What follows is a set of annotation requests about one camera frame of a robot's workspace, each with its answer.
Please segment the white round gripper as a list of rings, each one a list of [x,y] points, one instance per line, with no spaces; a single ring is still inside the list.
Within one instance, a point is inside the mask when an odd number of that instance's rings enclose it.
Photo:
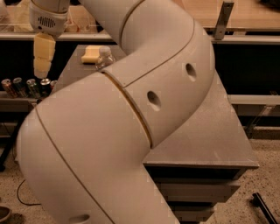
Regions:
[[[35,32],[33,41],[34,75],[47,77],[55,53],[57,38],[66,29],[68,1],[30,1],[29,21]]]

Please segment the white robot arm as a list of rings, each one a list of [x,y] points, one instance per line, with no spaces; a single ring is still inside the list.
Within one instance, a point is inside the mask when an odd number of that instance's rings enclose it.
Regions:
[[[179,224],[144,158],[214,77],[205,30],[172,0],[82,0],[123,59],[57,90],[24,120],[17,159],[57,224]]]

